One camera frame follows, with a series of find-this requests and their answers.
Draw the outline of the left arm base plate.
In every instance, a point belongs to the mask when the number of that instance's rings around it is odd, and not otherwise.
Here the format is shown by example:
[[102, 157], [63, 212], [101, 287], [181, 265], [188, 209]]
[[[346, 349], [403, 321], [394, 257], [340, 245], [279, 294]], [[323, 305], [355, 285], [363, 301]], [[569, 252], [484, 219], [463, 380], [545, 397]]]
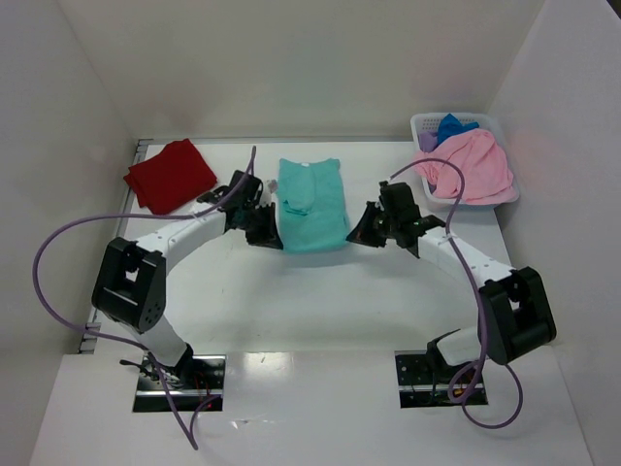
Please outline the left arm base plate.
[[[223, 387], [226, 369], [224, 355], [194, 355], [193, 373], [184, 379], [175, 378], [163, 369], [168, 389], [179, 412], [193, 412], [201, 403], [210, 401], [204, 411], [220, 412], [223, 405]], [[163, 384], [147, 357], [138, 365], [139, 376], [134, 395], [134, 413], [169, 413]]]

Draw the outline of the teal t shirt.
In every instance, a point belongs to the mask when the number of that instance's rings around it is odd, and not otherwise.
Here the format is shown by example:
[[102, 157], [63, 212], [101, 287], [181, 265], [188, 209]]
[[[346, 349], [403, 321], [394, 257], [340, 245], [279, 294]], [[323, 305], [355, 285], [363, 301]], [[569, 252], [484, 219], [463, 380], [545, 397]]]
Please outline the teal t shirt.
[[345, 246], [350, 225], [338, 159], [314, 163], [281, 159], [277, 198], [284, 251], [316, 253]]

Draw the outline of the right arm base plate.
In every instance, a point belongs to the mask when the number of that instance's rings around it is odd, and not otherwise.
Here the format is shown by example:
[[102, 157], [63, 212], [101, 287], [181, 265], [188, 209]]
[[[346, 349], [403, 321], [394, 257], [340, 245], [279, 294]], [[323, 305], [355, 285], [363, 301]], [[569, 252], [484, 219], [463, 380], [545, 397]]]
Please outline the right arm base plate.
[[470, 369], [450, 389], [450, 381], [463, 364], [434, 369], [424, 351], [396, 352], [395, 367], [402, 409], [454, 406], [449, 394], [463, 395], [475, 373], [475, 369]]

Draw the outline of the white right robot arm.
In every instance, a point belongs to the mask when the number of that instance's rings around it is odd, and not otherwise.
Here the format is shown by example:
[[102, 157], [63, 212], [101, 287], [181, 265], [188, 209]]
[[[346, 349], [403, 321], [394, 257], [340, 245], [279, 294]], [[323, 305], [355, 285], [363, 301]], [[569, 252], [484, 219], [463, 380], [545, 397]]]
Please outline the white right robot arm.
[[457, 329], [427, 345], [431, 367], [463, 367], [481, 356], [499, 365], [556, 339], [557, 328], [539, 272], [498, 262], [446, 232], [438, 217], [423, 216], [406, 183], [382, 182], [369, 201], [350, 243], [383, 248], [389, 240], [418, 259], [437, 266], [474, 290], [477, 324]]

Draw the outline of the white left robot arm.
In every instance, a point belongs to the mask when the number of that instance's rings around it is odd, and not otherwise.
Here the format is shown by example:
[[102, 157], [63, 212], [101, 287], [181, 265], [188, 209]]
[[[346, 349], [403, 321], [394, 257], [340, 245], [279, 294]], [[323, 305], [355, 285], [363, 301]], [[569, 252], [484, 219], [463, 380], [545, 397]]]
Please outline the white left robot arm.
[[251, 246], [283, 248], [271, 192], [251, 174], [236, 171], [229, 184], [201, 195], [193, 209], [137, 240], [111, 240], [91, 297], [93, 306], [128, 330], [177, 383], [202, 370], [192, 347], [164, 317], [169, 273], [231, 230], [244, 231]]

